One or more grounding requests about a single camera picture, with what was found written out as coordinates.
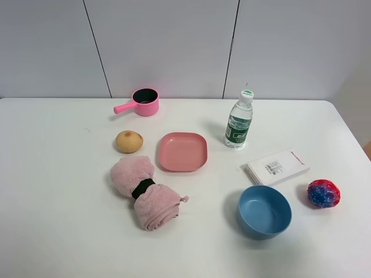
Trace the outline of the red blue bumpy ball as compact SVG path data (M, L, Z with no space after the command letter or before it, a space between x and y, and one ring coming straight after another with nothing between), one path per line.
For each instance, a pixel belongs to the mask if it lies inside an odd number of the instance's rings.
M320 209L335 207L340 203L341 192L329 180L314 180L307 188L308 200Z

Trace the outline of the pink square plate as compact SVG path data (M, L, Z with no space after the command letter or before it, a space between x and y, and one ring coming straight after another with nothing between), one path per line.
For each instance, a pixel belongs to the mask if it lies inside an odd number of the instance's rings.
M157 161L166 171L193 172L208 160L208 145L197 133L172 132L159 142Z

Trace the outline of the pink toy saucepan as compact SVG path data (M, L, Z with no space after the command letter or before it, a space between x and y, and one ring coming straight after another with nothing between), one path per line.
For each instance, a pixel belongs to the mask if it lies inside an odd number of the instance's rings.
M113 108L114 114L134 109L139 116L153 116L159 110L159 94L154 89L143 88L132 94L132 100Z

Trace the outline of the clear water bottle green label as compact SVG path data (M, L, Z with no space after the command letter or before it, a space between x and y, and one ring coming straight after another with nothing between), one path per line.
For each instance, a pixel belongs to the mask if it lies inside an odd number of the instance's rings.
M254 94L250 90L243 90L239 100L233 106L225 130L225 145L229 148L241 150L245 147L247 134L253 119Z

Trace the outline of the tan round bun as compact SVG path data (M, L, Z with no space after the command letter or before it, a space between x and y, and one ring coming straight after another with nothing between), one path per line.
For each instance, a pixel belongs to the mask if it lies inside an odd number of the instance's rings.
M131 130L122 131L115 138L116 148L122 153L137 152L143 146L143 142L143 137Z

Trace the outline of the black band on towel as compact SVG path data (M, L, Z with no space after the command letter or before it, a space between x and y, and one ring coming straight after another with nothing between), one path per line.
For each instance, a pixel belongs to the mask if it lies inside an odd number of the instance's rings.
M142 180L138 184L138 186L135 187L135 189L133 190L132 197L135 200L137 200L140 195L142 195L142 194L144 194L146 192L146 190L148 189L148 187L150 187L151 185L154 185L154 184L155 184L155 182L151 178Z

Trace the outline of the rolled pink towel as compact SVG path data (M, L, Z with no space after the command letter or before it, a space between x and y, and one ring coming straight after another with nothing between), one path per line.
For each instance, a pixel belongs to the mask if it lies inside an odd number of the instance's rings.
M118 192L134 200L134 210L141 227L153 231L179 215L179 206L189 200L181 197L164 184L151 185L135 200L132 192L138 184L151 178L154 181L155 167L147 156L124 157L113 165L111 181Z

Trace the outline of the white flat box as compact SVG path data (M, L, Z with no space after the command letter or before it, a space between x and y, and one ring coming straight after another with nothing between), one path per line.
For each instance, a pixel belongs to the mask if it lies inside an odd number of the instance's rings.
M305 164L292 149L286 149L247 163L247 173L257 185L274 186L306 173Z

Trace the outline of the blue bowl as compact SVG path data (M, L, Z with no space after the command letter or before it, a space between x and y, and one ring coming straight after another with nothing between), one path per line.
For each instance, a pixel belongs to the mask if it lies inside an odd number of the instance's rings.
M289 202L270 186L251 186L239 197L237 221L244 234L251 239L272 239L284 232L291 220Z

